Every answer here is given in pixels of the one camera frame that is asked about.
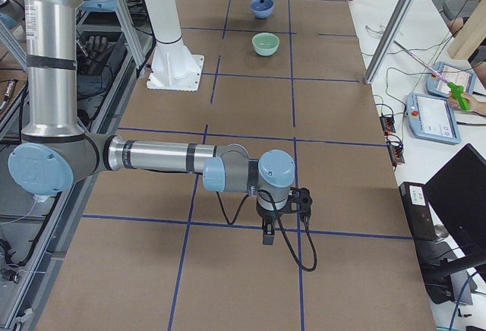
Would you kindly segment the blue ceramic bowl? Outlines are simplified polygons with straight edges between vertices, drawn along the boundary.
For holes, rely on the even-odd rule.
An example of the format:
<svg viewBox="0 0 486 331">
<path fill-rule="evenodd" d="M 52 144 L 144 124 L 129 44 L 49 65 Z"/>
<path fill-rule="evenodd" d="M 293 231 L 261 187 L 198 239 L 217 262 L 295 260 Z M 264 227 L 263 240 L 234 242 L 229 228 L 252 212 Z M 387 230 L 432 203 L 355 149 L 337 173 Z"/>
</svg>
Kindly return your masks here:
<svg viewBox="0 0 486 331">
<path fill-rule="evenodd" d="M 266 19 L 273 13 L 274 0 L 253 0 L 250 9 L 257 19 Z"/>
</svg>

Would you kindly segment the green ceramic bowl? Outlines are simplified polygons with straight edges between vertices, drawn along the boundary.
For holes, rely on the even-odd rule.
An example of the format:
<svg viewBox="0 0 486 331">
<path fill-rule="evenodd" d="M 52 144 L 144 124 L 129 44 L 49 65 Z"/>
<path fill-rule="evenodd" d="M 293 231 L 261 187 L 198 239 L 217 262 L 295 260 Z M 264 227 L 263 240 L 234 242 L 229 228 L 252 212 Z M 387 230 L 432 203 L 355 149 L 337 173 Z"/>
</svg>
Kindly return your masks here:
<svg viewBox="0 0 486 331">
<path fill-rule="evenodd" d="M 252 37 L 254 51 L 263 57 L 273 55 L 279 48 L 279 37 L 273 33 L 258 33 Z"/>
</svg>

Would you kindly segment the black computer box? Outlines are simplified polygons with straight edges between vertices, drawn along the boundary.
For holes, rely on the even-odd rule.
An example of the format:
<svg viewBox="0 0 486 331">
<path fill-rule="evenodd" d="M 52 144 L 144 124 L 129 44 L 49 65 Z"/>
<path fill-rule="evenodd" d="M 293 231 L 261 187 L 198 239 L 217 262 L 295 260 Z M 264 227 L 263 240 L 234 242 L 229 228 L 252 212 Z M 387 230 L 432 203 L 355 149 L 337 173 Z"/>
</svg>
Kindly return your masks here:
<svg viewBox="0 0 486 331">
<path fill-rule="evenodd" d="M 415 240 L 438 242 L 449 236 L 443 225 L 434 224 L 424 185 L 404 181 L 399 186 L 403 208 L 412 237 Z"/>
</svg>

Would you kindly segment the black usb hub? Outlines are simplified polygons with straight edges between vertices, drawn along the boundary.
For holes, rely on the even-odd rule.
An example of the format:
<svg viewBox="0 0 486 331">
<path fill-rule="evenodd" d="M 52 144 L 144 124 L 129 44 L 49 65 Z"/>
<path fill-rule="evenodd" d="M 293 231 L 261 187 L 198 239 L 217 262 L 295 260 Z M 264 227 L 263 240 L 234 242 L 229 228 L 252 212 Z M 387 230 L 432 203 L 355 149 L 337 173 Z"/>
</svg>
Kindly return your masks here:
<svg viewBox="0 0 486 331">
<path fill-rule="evenodd" d="M 380 104 L 380 124 L 385 134 L 395 134 L 395 117 L 394 111 L 387 104 Z"/>
<path fill-rule="evenodd" d="M 404 145 L 402 140 L 395 134 L 387 134 L 385 136 L 385 141 L 393 168 L 404 164 Z"/>
</svg>

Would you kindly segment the black monitor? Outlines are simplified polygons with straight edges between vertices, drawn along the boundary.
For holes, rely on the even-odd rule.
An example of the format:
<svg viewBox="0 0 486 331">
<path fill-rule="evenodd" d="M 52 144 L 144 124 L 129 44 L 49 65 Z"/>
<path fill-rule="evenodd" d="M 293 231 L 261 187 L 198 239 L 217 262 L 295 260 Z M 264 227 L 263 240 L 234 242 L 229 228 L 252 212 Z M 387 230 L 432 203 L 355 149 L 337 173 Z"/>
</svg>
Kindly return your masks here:
<svg viewBox="0 0 486 331">
<path fill-rule="evenodd" d="M 467 254 L 485 249 L 485 158 L 470 143 L 426 182 L 424 192 Z"/>
</svg>

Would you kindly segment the near teach pendant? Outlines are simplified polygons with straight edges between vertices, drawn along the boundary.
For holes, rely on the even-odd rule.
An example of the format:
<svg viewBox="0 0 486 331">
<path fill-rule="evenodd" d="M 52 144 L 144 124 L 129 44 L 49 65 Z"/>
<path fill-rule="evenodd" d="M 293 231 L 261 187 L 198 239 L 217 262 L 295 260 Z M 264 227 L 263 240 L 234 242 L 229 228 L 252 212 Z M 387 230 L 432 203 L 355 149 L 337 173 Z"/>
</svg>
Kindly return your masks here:
<svg viewBox="0 0 486 331">
<path fill-rule="evenodd" d="M 455 115 L 445 97 L 410 93 L 406 116 L 417 138 L 452 145 L 461 142 Z"/>
</svg>

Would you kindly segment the teach pendant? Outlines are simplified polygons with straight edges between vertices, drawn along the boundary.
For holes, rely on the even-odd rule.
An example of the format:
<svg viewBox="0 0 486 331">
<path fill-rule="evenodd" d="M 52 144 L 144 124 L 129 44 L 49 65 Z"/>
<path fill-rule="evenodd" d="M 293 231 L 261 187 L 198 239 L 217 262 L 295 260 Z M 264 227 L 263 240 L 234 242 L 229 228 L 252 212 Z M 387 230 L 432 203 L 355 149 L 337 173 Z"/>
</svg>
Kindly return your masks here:
<svg viewBox="0 0 486 331">
<path fill-rule="evenodd" d="M 464 91 L 471 94 L 475 87 L 477 75 L 471 69 L 461 69 L 455 65 L 439 61 L 433 65 L 433 69 L 441 73 L 447 80 L 464 87 Z M 450 88 L 435 76 L 429 76 L 426 80 L 426 90 L 434 96 L 447 97 Z"/>
<path fill-rule="evenodd" d="M 445 97 L 410 93 L 406 116 L 417 138 L 452 145 L 461 142 L 455 115 Z"/>
</svg>

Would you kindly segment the reacher grabber tool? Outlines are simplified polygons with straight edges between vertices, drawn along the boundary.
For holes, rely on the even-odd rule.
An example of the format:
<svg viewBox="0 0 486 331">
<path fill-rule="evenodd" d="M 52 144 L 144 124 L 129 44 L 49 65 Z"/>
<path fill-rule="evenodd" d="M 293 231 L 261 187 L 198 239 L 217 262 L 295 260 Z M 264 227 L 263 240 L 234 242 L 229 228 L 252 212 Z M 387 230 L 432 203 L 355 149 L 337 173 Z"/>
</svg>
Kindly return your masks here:
<svg viewBox="0 0 486 331">
<path fill-rule="evenodd" d="M 472 84 L 471 80 L 468 81 L 466 84 L 466 87 L 464 87 L 461 84 L 457 84 L 453 82 L 449 76 L 444 75 L 443 73 L 437 71 L 435 68 L 433 68 L 431 65 L 428 65 L 424 61 L 422 61 L 416 54 L 408 50 L 405 46 L 402 44 L 398 43 L 396 40 L 393 41 L 401 50 L 406 52 L 409 56 L 411 56 L 417 63 L 422 65 L 423 67 L 427 68 L 431 74 L 436 77 L 438 80 L 442 81 L 447 87 L 450 89 L 450 93 L 453 96 L 453 98 L 458 102 L 459 107 L 463 111 L 469 111 L 470 110 L 470 105 L 469 101 L 462 97 L 462 94 L 467 91 L 467 88 L 469 88 Z"/>
</svg>

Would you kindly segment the far teach pendant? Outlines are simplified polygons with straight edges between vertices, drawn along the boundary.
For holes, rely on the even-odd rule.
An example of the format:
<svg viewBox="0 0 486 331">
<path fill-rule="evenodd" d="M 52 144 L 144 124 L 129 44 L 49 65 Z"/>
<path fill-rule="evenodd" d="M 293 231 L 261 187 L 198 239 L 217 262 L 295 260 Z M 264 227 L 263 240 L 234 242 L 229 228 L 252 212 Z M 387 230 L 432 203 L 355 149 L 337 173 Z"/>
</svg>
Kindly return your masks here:
<svg viewBox="0 0 486 331">
<path fill-rule="evenodd" d="M 455 65 L 439 61 L 433 65 L 433 69 L 441 73 L 447 80 L 464 87 L 464 91 L 471 94 L 475 87 L 477 75 L 471 69 L 461 69 Z M 447 97 L 450 88 L 435 76 L 429 76 L 426 80 L 426 90 L 434 96 Z"/>
</svg>

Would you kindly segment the seated person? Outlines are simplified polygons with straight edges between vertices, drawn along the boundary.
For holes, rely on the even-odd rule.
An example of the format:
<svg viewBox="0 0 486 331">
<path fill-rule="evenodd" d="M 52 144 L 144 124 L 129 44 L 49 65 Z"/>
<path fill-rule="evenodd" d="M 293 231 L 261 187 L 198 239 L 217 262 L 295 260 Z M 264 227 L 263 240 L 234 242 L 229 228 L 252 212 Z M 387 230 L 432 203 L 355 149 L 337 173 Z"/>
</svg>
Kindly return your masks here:
<svg viewBox="0 0 486 331">
<path fill-rule="evenodd" d="M 469 17 L 460 17 L 451 20 L 447 24 L 450 32 L 455 36 L 463 28 L 468 19 Z M 479 49 L 476 48 L 475 51 L 468 57 L 468 62 L 472 66 L 473 71 L 476 73 L 483 87 L 485 87 L 485 59 L 481 60 L 479 58 L 479 53 Z M 470 112 L 485 116 L 485 101 L 478 101 L 472 94 L 468 93 L 463 93 L 462 97 L 468 101 Z M 460 104 L 451 93 L 448 96 L 448 101 L 452 108 L 460 109 Z"/>
</svg>

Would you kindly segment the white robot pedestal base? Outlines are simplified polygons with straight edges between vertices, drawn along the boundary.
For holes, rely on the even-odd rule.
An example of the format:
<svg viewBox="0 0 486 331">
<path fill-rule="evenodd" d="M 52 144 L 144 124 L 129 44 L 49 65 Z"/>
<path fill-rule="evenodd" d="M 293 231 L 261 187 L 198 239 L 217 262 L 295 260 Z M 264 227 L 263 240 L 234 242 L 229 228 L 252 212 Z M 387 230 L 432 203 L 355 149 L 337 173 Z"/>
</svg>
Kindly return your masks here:
<svg viewBox="0 0 486 331">
<path fill-rule="evenodd" d="M 195 92 L 204 66 L 202 55 L 185 45 L 175 0 L 144 0 L 156 40 L 147 87 Z"/>
</svg>

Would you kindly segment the aluminium frame post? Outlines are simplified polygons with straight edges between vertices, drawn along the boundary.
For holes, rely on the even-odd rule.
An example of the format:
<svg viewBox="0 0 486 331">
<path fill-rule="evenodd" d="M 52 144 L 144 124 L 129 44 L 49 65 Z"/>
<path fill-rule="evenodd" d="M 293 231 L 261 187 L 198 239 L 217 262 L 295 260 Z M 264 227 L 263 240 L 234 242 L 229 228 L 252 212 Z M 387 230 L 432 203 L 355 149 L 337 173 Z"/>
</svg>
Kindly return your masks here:
<svg viewBox="0 0 486 331">
<path fill-rule="evenodd" d="M 412 6 L 414 0 L 398 0 L 396 7 L 391 14 L 391 17 L 386 25 L 382 37 L 377 45 L 375 53 L 371 59 L 371 62 L 366 70 L 364 76 L 364 83 L 371 84 L 380 69 L 386 54 L 391 47 L 399 28 L 402 25 L 409 9 Z"/>
</svg>

